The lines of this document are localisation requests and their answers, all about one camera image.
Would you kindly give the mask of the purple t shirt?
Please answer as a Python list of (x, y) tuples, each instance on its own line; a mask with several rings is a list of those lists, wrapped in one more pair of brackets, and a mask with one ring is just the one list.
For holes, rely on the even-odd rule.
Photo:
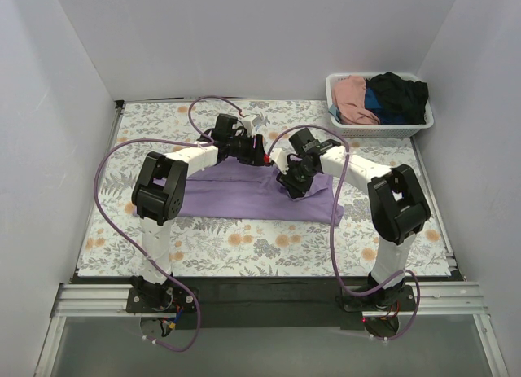
[(179, 215), (239, 220), (310, 221), (329, 224), (333, 177), (319, 173), (305, 197), (292, 199), (276, 180), (278, 169), (228, 158), (189, 176)]

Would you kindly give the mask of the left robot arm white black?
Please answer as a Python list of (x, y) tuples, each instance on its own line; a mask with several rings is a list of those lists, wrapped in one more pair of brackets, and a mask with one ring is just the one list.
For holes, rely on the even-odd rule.
[(166, 284), (172, 274), (170, 232), (182, 208), (187, 178), (229, 157), (242, 164), (266, 165), (263, 138), (256, 132), (261, 121), (261, 116), (239, 119), (220, 114), (215, 126), (203, 133), (193, 147), (147, 154), (132, 193), (146, 256), (142, 273), (131, 279), (147, 307), (163, 312), (173, 303), (173, 291)]

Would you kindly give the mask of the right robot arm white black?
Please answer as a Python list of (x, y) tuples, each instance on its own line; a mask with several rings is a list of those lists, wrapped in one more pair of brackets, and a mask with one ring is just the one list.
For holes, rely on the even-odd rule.
[(394, 168), (354, 155), (339, 135), (319, 141), (311, 125), (289, 129), (291, 151), (270, 147), (266, 159), (277, 166), (278, 182), (293, 199), (301, 198), (319, 173), (338, 178), (366, 194), (379, 247), (367, 283), (351, 290), (340, 286), (340, 302), (349, 308), (387, 309), (404, 294), (409, 251), (431, 217), (416, 173), (406, 164)]

